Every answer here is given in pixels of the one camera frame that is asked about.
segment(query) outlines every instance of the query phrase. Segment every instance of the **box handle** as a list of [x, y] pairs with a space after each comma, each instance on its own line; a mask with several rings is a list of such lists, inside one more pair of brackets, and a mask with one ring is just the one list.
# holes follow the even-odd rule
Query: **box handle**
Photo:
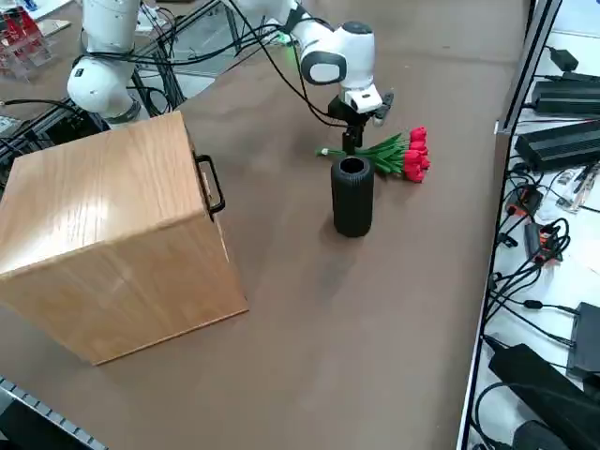
[[218, 192], [218, 203], [211, 205], [208, 198], [206, 199], [206, 203], [208, 204], [208, 214], [213, 216], [213, 214], [218, 213], [225, 209], [225, 197], [223, 196], [223, 191], [221, 189], [221, 184], [218, 181], [217, 171], [215, 170], [215, 163], [213, 159], [208, 155], [198, 155], [194, 156], [194, 161], [196, 162], [196, 167], [198, 168], [198, 175], [200, 177], [200, 182], [203, 183], [202, 172], [200, 171], [200, 164], [202, 162], [208, 162], [210, 165], [210, 170], [213, 173], [213, 179], [215, 180], [215, 186], [217, 186]]

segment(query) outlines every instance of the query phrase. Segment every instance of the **wooden box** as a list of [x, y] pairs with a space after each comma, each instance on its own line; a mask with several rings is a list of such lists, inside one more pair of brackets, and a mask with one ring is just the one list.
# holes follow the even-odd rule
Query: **wooden box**
[[196, 164], [179, 112], [17, 158], [0, 303], [94, 364], [246, 311]]

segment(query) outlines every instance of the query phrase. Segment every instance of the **red tulip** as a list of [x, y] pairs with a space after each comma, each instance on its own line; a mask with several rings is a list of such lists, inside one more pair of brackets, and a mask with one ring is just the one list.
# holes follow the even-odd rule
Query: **red tulip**
[[423, 159], [421, 159], [421, 169], [426, 171], [429, 167], [431, 167], [431, 161], [428, 157], [423, 155]]
[[417, 151], [423, 156], [429, 154], [429, 149], [426, 146], [422, 145], [420, 142], [411, 143], [411, 145], [409, 146], [409, 150]]
[[425, 127], [413, 128], [411, 130], [411, 142], [412, 141], [424, 141], [428, 136], [428, 129]]
[[412, 141], [409, 144], [409, 148], [420, 151], [422, 148], [425, 148], [425, 141]]
[[409, 149], [404, 153], [404, 167], [414, 165], [421, 167], [423, 156], [417, 150]]
[[421, 183], [425, 179], [425, 173], [419, 166], [408, 166], [404, 168], [404, 176], [415, 183]]

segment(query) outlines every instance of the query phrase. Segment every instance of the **white shelf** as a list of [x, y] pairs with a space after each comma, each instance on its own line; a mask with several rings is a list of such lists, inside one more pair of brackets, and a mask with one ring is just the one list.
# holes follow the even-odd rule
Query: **white shelf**
[[[594, 11], [597, 12], [597, 16], [595, 16], [597, 19], [595, 19], [595, 22], [590, 22], [589, 25], [595, 25], [599, 37], [576, 36], [566, 34], [563, 30], [553, 31], [548, 37], [547, 45], [557, 49], [567, 49], [573, 54], [579, 61], [579, 66], [577, 67], [578, 73], [600, 75], [600, 59], [597, 58], [597, 54], [600, 52], [600, 5], [597, 5], [595, 0], [592, 0], [592, 2], [595, 9], [597, 9], [597, 11]], [[564, 28], [565, 17], [567, 17], [563, 13], [564, 9], [566, 9], [565, 4], [563, 4], [562, 11], [559, 13], [555, 29], [557, 25]], [[574, 20], [573, 18], [580, 14], [581, 11], [571, 12], [572, 15], [568, 17]], [[550, 60], [549, 52], [544, 51], [536, 74], [561, 75], [562, 73]], [[532, 83], [527, 101], [531, 101], [531, 91], [535, 82]], [[561, 119], [560, 117], [537, 115], [532, 110], [524, 109], [517, 124], [517, 135], [576, 123], [560, 122]], [[556, 122], [530, 123], [529, 121], [532, 120], [556, 120]], [[513, 138], [511, 155], [517, 154], [514, 149], [517, 135]], [[517, 162], [519, 162], [518, 158], [511, 159], [510, 166]], [[548, 185], [555, 174], [556, 172], [546, 173], [542, 185]], [[555, 182], [553, 188], [556, 189], [558, 187]], [[507, 183], [504, 194], [507, 194], [512, 188], [513, 186]], [[563, 254], [563, 262], [554, 267], [545, 267], [540, 279], [531, 288], [516, 294], [514, 298], [519, 301], [535, 299], [543, 303], [564, 305], [571, 308], [576, 308], [581, 302], [600, 307], [600, 297], [597, 295], [600, 292], [600, 215], [585, 210], [579, 211], [576, 215], [569, 214], [556, 206], [557, 199], [556, 195], [549, 193], [544, 198], [535, 218], [540, 223], [548, 223], [558, 217], [566, 218], [570, 225], [571, 245]], [[598, 184], [592, 190], [591, 196], [585, 204], [592, 208], [600, 209], [600, 186]], [[503, 228], [506, 230], [517, 220], [518, 217], [509, 218]], [[519, 225], [511, 232], [511, 237], [517, 239], [519, 242], [518, 247], [507, 248], [503, 245], [499, 246], [493, 264], [494, 271], [510, 274], [526, 261], [523, 232], [524, 224]], [[562, 313], [556, 309], [532, 311], [519, 305], [510, 305], [510, 308], [550, 333], [564, 338], [571, 337], [573, 316], [569, 314]], [[528, 324], [505, 310], [499, 311], [489, 322], [486, 327], [486, 334], [492, 335], [508, 345], [525, 343], [549, 362], [564, 366], [567, 363], [568, 349], [565, 346], [541, 335]], [[489, 346], [484, 344], [480, 356], [479, 369], [475, 376], [476, 387], [474, 398], [477, 398], [484, 388], [499, 381], [488, 368], [492, 354], [493, 352]], [[558, 370], [561, 373], [565, 373], [565, 369], [558, 368]], [[570, 380], [580, 385], [579, 380]], [[496, 389], [486, 395], [482, 402], [480, 413], [481, 427], [486, 434], [492, 439], [509, 444], [512, 443], [513, 434], [520, 425], [525, 421], [537, 419], [535, 414], [508, 388]], [[480, 442], [481, 440], [477, 433], [470, 429], [469, 448]]]

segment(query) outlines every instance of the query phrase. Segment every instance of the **brown table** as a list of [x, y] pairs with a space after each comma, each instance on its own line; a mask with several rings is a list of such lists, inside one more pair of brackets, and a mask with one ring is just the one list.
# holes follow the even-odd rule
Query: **brown table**
[[[90, 367], [0, 311], [0, 371], [115, 449], [454, 448], [503, 167], [493, 126], [525, 5], [322, 0], [371, 23], [396, 104], [375, 143], [427, 125], [423, 185], [376, 182], [371, 232], [332, 228], [339, 145], [261, 55], [181, 110], [215, 158], [250, 312]], [[290, 56], [277, 60], [296, 77]], [[314, 88], [325, 105], [334, 90]]]

